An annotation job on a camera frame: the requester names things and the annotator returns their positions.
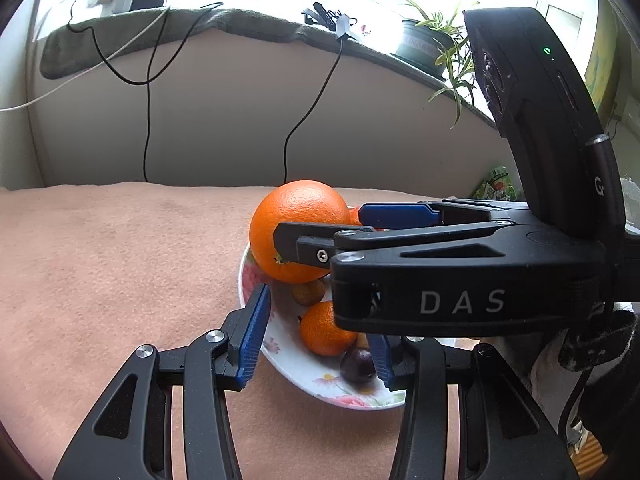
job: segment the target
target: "black sleeve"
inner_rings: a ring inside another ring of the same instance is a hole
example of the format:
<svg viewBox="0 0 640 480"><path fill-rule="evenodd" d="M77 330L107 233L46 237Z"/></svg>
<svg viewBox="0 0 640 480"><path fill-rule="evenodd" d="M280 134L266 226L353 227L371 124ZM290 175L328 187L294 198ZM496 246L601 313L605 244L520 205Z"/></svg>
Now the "black sleeve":
<svg viewBox="0 0 640 480"><path fill-rule="evenodd" d="M622 361L585 388L578 412L607 455L592 480L640 478L640 317Z"/></svg>

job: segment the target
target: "pink blanket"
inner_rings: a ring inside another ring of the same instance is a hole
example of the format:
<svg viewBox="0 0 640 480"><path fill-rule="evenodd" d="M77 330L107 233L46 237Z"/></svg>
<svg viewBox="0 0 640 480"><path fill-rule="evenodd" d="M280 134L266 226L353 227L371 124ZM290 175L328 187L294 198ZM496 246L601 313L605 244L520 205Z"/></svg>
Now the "pink blanket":
<svg viewBox="0 0 640 480"><path fill-rule="evenodd" d="M236 307L248 224L269 190L136 183L0 190L0 420L44 480L137 346L187 345ZM420 200L340 192L350 205ZM245 480L388 478L402 410L328 405L264 358L246 390L227 399ZM174 413L181 400L174 391ZM173 456L182 480L177 417ZM449 462L453 478L456 458Z"/></svg>

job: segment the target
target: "blue gripper pad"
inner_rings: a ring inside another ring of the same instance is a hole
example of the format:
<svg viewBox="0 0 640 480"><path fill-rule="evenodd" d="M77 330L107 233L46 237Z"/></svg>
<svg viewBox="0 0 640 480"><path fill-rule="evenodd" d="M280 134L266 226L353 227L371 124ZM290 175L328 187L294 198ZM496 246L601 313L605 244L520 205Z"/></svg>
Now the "blue gripper pad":
<svg viewBox="0 0 640 480"><path fill-rule="evenodd" d="M255 365L260 355L260 346L264 338L264 331L267 329L269 314L271 313L271 291L267 285L256 285L254 291L247 301L244 308L252 310L248 322L238 323L236 331L242 330L244 327L244 337L239 345L238 351L238 371L236 372L236 380L240 388L244 388L248 381L254 376Z"/></svg>
<svg viewBox="0 0 640 480"><path fill-rule="evenodd" d="M367 342L369 343L369 351L373 358L373 365L376 368L376 374L390 388L395 374L391 365L391 347L382 334L367 334Z"/></svg>
<svg viewBox="0 0 640 480"><path fill-rule="evenodd" d="M362 225L377 229L412 229L440 224L440 213L428 204L364 204L358 211Z"/></svg>

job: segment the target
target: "spider plant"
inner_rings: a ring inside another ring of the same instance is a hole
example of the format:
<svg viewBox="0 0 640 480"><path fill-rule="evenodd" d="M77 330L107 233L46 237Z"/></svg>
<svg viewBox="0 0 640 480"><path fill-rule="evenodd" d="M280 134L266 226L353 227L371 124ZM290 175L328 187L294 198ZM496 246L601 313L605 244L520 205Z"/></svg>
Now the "spider plant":
<svg viewBox="0 0 640 480"><path fill-rule="evenodd" d="M453 42L453 47L446 48L436 38L433 41L438 45L440 51L440 57L435 61L436 65L444 63L448 73L448 86L436 90L428 99L428 103L435 99L440 94L450 92L453 94L453 98L456 101L456 120L453 126L458 124L460 120L460 112L462 111L462 99L461 91L466 90L465 98L474 104L473 90L475 86L474 77L474 60L471 54L471 49L468 45L468 37L466 35L466 28L464 25L454 25L453 21L460 13L460 6L462 0L458 1L456 9L453 14L445 19L442 12L439 10L429 14L415 1L404 0L405 5L409 5L420 12L422 21L415 24L416 27L428 27L431 30L437 30L450 37Z"/></svg>

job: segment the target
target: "green snack bag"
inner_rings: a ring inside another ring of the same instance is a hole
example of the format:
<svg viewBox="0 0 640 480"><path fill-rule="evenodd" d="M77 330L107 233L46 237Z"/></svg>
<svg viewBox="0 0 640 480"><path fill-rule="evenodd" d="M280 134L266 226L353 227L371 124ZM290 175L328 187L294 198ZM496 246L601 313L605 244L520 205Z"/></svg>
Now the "green snack bag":
<svg viewBox="0 0 640 480"><path fill-rule="evenodd" d="M493 168L471 198L480 200L516 200L516 190L507 173L507 168Z"/></svg>

